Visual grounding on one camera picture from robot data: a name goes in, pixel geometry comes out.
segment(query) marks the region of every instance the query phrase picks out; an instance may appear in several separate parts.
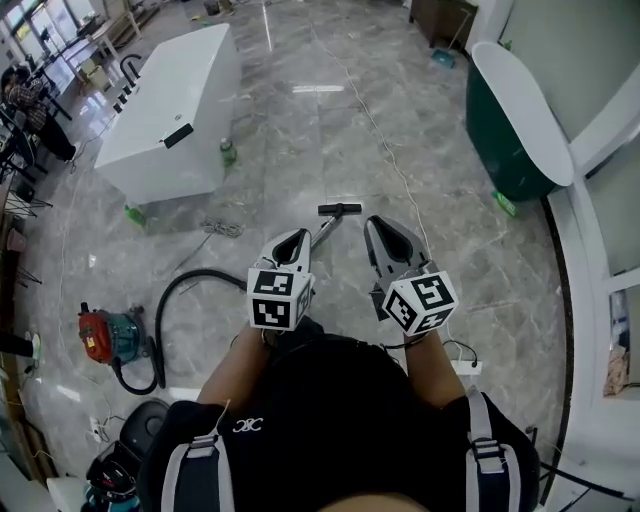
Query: green bottle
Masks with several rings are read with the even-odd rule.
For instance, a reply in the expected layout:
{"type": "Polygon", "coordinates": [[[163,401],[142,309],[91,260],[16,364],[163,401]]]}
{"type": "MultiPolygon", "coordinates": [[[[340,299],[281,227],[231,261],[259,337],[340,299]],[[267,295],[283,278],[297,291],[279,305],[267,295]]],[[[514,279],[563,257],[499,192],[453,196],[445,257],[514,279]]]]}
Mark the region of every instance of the green bottle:
{"type": "Polygon", "coordinates": [[[126,204],[124,205],[124,214],[131,220],[133,223],[137,224],[140,227],[145,227],[147,225],[147,219],[142,212],[137,208],[129,208],[126,204]]]}
{"type": "Polygon", "coordinates": [[[238,157],[238,152],[233,142],[226,137],[220,141],[220,153],[222,153],[222,161],[225,167],[232,166],[238,157]]]}
{"type": "Polygon", "coordinates": [[[507,212],[511,217],[515,217],[518,213],[516,210],[516,205],[509,201],[504,194],[501,194],[497,190],[494,190],[491,195],[496,198],[498,204],[502,207],[502,209],[507,212]]]}

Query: power strip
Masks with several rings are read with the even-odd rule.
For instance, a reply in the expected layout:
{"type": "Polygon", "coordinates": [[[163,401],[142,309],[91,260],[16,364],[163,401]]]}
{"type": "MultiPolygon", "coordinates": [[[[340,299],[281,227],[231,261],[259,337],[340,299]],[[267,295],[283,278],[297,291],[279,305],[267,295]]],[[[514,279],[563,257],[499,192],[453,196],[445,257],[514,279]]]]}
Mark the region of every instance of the power strip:
{"type": "Polygon", "coordinates": [[[451,361],[451,365],[458,375],[480,375],[482,372],[482,361],[478,361],[475,368],[471,366],[472,363],[473,361],[458,361],[457,359],[451,361]]]}

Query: gray tile floor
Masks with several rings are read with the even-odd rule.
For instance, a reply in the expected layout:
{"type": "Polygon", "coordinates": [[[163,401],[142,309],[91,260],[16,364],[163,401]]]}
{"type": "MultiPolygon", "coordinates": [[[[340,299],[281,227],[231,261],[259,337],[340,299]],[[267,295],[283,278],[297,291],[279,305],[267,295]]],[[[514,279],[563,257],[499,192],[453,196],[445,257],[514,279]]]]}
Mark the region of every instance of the gray tile floor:
{"type": "MultiPolygon", "coordinates": [[[[189,21],[195,14],[204,14],[196,0],[167,4],[129,50],[147,57],[159,42],[201,28],[202,20],[189,21]]],[[[250,0],[224,20],[209,18],[231,23],[242,58],[232,126],[239,159],[214,193],[145,206],[145,231],[125,219],[124,196],[93,171],[100,140],[88,144],[73,174],[51,166],[38,194],[54,208],[28,222],[22,259],[44,283],[18,290],[16,306],[18,332],[43,336],[40,369],[23,395],[61,470],[83,475],[104,449],[87,432],[90,416],[127,415],[141,401],[85,356],[80,302],[112,311],[143,304],[151,326],[175,267],[204,239],[199,225],[207,217],[239,223],[244,233],[214,236],[181,270],[246,276],[266,239],[317,229],[319,204],[361,202],[363,215],[345,218],[313,255],[311,315],[329,331],[398,341],[398,329],[376,321],[367,297],[374,273],[362,228],[379,214],[418,233],[416,213],[344,70],[316,36],[349,69],[407,175],[434,259],[461,299],[451,332],[484,363],[477,384],[518,426],[540,428],[542,457],[550,459],[544,443],[558,433],[565,341],[548,228],[538,204],[521,206],[511,219],[491,198],[464,129],[467,63],[458,58],[446,69],[431,61],[407,18],[395,3],[356,0],[250,0]]],[[[99,134],[109,104],[98,93],[79,98],[67,126],[72,141],[99,134]]],[[[245,321],[244,296],[224,284],[202,282],[174,296],[163,326],[169,386],[201,386],[245,321]]],[[[455,347],[451,353],[457,357],[455,347]]],[[[147,382],[148,364],[127,366],[125,375],[147,382]]],[[[173,400],[168,391],[156,396],[173,400]]],[[[117,420],[109,423],[112,438],[118,428],[117,420]]]]}

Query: bathtub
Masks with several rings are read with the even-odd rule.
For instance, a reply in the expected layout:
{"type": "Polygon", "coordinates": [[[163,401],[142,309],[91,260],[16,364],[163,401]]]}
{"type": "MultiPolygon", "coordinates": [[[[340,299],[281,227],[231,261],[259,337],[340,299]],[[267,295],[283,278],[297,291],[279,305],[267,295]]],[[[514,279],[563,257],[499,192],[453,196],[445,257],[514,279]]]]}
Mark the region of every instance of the bathtub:
{"type": "Polygon", "coordinates": [[[467,132],[496,189],[527,201],[570,185],[567,143],[529,70],[494,43],[475,44],[471,56],[467,132]]]}

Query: logo on shirt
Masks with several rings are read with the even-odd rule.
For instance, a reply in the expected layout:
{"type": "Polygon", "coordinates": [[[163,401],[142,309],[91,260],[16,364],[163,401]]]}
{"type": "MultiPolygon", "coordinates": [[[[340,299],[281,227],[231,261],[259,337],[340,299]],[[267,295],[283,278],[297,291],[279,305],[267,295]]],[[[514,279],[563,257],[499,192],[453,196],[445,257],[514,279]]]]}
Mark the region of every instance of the logo on shirt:
{"type": "Polygon", "coordinates": [[[234,427],[234,432],[258,432],[262,430],[262,418],[247,418],[246,420],[238,420],[234,427]]]}

